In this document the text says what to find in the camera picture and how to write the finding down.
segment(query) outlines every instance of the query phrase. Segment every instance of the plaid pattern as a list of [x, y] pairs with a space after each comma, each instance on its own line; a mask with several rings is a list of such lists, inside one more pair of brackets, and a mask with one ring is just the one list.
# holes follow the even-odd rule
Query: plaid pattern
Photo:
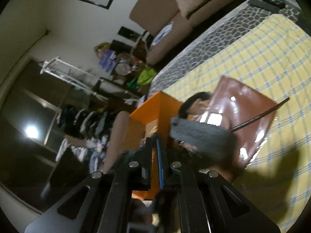
[[230, 76], [276, 102], [276, 113], [258, 156], [234, 186], [286, 232], [311, 195], [311, 38], [283, 15], [271, 15], [164, 92], [185, 101], [213, 92]]

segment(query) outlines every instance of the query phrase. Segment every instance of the sofa backrest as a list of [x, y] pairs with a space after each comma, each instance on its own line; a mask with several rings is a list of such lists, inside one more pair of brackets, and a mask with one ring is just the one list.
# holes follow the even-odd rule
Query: sofa backrest
[[175, 0], [138, 0], [130, 19], [155, 36], [178, 12]]

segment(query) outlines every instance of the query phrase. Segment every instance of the gray patterned fabric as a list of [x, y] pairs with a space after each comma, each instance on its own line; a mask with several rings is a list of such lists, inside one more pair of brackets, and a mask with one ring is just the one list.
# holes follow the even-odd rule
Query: gray patterned fabric
[[[225, 49], [272, 14], [269, 11], [249, 6], [247, 1], [237, 7], [236, 10], [238, 10], [236, 15], [228, 20], [226, 19], [225, 23], [224, 20], [219, 20], [216, 25], [220, 24], [220, 26], [212, 32], [210, 29], [214, 25], [207, 29], [199, 37], [200, 39], [203, 38], [199, 43], [195, 40], [160, 71], [151, 83], [149, 97], [155, 92], [163, 91], [173, 85], [188, 72]], [[284, 9], [280, 10], [280, 14], [296, 22], [299, 11], [286, 5]]]

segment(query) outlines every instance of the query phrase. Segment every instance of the brown sofa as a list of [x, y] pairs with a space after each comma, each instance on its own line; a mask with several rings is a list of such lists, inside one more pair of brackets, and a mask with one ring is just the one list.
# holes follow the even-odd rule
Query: brown sofa
[[182, 17], [176, 0], [138, 0], [130, 19], [138, 23], [152, 36], [156, 36], [167, 24], [173, 29], [155, 46], [151, 46], [146, 62], [155, 65], [192, 30], [233, 0], [210, 0], [189, 18]]

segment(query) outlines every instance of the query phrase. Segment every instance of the metal screw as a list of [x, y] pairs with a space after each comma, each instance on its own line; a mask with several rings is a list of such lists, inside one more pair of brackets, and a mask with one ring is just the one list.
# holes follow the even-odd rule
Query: metal screw
[[128, 164], [130, 167], [138, 167], [138, 162], [137, 161], [132, 161]]
[[93, 179], [99, 179], [100, 177], [101, 177], [101, 172], [97, 171], [97, 172], [92, 173]]
[[181, 163], [178, 162], [178, 161], [175, 161], [175, 162], [172, 163], [172, 167], [179, 168], [179, 167], [181, 167]]
[[218, 176], [218, 172], [212, 170], [208, 172], [208, 175], [212, 178], [216, 178]]

